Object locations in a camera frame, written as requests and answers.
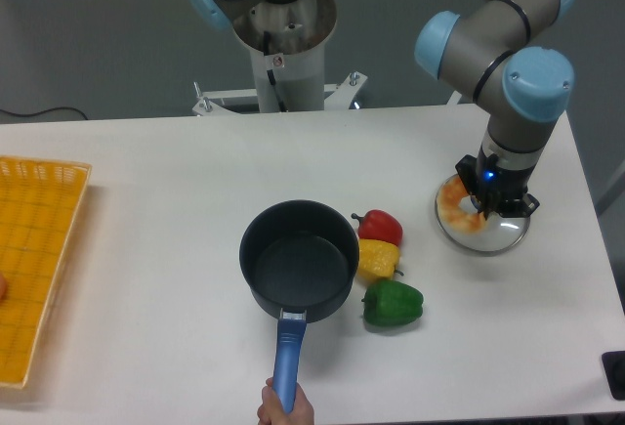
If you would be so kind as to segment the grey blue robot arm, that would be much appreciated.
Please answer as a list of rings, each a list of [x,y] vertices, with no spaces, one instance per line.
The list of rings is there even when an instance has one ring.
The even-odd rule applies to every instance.
[[[263,112],[324,106],[324,48],[334,0],[188,0],[247,48]],[[574,0],[482,0],[463,18],[445,11],[421,29],[416,63],[489,114],[477,156],[456,166],[484,216],[526,218],[538,206],[528,180],[567,107],[574,71],[562,54],[532,45]]]

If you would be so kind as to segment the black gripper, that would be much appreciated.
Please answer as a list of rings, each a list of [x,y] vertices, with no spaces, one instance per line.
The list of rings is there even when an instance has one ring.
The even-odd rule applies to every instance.
[[[540,150],[517,152],[498,144],[482,144],[477,156],[465,155],[455,169],[485,220],[493,212],[502,217],[529,217],[540,206],[528,191],[539,157]]]

